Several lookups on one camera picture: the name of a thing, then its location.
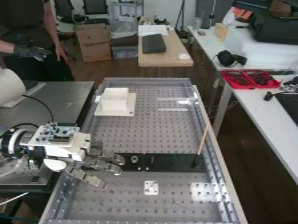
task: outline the red tray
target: red tray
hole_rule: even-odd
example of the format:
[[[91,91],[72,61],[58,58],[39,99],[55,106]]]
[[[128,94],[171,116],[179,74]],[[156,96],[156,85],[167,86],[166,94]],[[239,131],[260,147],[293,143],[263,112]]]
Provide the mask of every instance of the red tray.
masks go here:
[[[221,75],[233,89],[255,89],[256,83],[243,71],[223,71]]]
[[[260,89],[280,88],[280,82],[265,71],[244,71],[244,75],[253,81],[255,85]]]

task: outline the office chair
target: office chair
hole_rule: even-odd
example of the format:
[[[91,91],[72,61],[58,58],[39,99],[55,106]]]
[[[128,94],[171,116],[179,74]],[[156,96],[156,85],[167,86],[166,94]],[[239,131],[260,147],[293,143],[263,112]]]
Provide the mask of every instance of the office chair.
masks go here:
[[[84,10],[87,15],[108,14],[107,0],[84,0]]]
[[[84,23],[88,20],[87,16],[74,13],[75,7],[71,0],[55,0],[56,18],[63,23]]]

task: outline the person's hand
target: person's hand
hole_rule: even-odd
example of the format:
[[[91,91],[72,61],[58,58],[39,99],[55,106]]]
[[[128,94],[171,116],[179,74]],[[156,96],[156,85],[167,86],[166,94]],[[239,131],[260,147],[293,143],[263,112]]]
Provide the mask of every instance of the person's hand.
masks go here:
[[[39,47],[15,46],[14,55],[23,58],[39,58],[43,60],[52,52]]]
[[[58,55],[58,60],[60,61],[62,57],[63,57],[66,63],[68,64],[70,63],[68,56],[66,54],[66,51],[63,50],[63,47],[62,46],[56,46],[56,50],[55,51],[56,51],[56,55]]]

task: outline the monitor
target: monitor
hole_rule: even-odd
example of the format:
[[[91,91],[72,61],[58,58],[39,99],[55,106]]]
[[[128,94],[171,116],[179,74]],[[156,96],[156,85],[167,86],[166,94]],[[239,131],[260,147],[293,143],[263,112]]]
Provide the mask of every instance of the monitor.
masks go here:
[[[273,0],[236,0],[235,6],[253,12],[268,11]]]

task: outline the wooden board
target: wooden board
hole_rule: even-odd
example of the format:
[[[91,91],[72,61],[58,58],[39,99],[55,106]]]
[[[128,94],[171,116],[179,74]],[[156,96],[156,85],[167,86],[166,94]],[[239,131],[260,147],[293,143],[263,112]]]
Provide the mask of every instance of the wooden board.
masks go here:
[[[164,36],[167,52],[159,54],[143,53],[143,38],[139,40],[139,66],[140,67],[192,67],[193,59],[181,60],[179,55],[188,53],[184,44],[175,31],[170,31],[170,36]]]

